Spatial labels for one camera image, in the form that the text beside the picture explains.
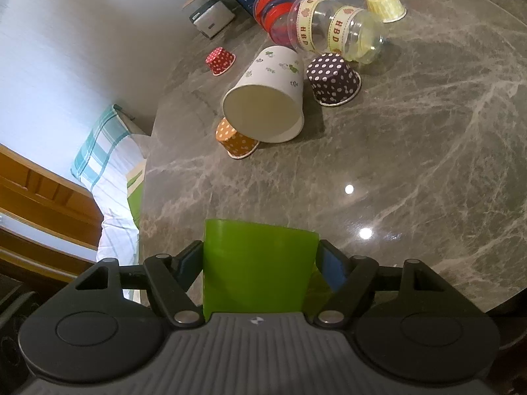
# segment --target white and green fabric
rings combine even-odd
[[[104,216],[97,261],[138,263],[139,230],[127,201],[126,175],[144,161],[134,136],[141,131],[111,105],[98,119],[79,150],[71,172],[93,194]]]

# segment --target plastic cup with red stripe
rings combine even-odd
[[[235,60],[236,56],[231,54],[231,52],[226,51],[222,47],[217,47],[210,52],[210,55],[207,56],[205,62],[212,71],[212,74],[219,76],[233,66]]]
[[[252,14],[271,40],[280,45],[292,48],[287,32],[289,10],[296,0],[256,0]]]

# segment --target orange polka dot cupcake liner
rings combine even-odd
[[[205,62],[209,66],[213,75],[220,76],[233,66],[235,60],[236,55],[231,54],[231,52],[226,51],[222,47],[217,47],[210,52],[210,55],[207,56]]]
[[[260,141],[253,140],[236,131],[225,117],[216,129],[216,141],[227,150],[233,159],[243,159],[250,156],[260,144]]]

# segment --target table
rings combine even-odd
[[[141,256],[221,217],[315,230],[381,265],[419,258],[484,311],[525,288],[527,27],[488,0],[404,2],[355,99],[320,107],[305,83],[301,134],[241,161],[214,139],[221,98],[272,43],[243,13],[190,43],[153,129]],[[217,46],[236,62],[213,77]]]

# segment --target teal striped cloth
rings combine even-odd
[[[117,114],[121,109],[114,104],[102,113],[73,161],[72,175],[91,192],[104,173],[115,146],[130,135]]]

